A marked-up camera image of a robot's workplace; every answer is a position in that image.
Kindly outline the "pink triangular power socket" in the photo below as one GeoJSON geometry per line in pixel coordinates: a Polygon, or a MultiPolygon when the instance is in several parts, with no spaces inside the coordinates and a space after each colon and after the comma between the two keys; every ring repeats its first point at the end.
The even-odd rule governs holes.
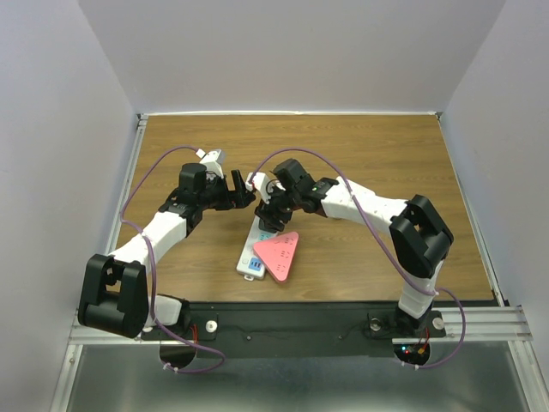
{"type": "Polygon", "coordinates": [[[299,234],[290,232],[256,242],[253,252],[278,283],[287,281],[299,242],[299,234]]]}

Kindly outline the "white colourful power strip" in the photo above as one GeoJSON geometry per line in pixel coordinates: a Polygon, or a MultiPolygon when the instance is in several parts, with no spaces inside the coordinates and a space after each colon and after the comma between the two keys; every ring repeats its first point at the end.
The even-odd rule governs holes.
{"type": "Polygon", "coordinates": [[[236,266],[236,271],[245,280],[253,282],[264,278],[265,266],[255,254],[253,246],[260,241],[271,239],[277,234],[277,232],[271,233],[262,230],[260,228],[260,219],[257,216],[254,218],[236,266]]]}

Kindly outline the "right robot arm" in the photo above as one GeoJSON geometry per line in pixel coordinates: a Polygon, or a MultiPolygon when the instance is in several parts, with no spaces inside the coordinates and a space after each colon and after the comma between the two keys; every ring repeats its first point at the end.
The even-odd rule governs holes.
{"type": "Polygon", "coordinates": [[[374,191],[338,176],[314,179],[296,159],[283,161],[274,178],[259,171],[245,181],[261,201],[255,214],[261,229],[280,232],[302,210],[336,220],[363,224],[374,239],[390,237],[382,245],[389,261],[404,279],[395,309],[395,325],[405,335],[421,330],[436,296],[436,282],[454,236],[431,201],[416,195],[410,200],[380,197],[374,191]]]}

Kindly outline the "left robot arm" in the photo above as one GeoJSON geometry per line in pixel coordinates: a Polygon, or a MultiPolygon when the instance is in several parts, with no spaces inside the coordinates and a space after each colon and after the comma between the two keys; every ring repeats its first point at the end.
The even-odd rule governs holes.
{"type": "Polygon", "coordinates": [[[128,338],[160,321],[156,311],[156,265],[202,221],[208,209],[244,209],[256,196],[246,188],[240,171],[231,171],[234,188],[226,175],[200,163],[181,167],[178,186],[144,228],[128,243],[107,255],[87,261],[78,322],[128,338]]]}

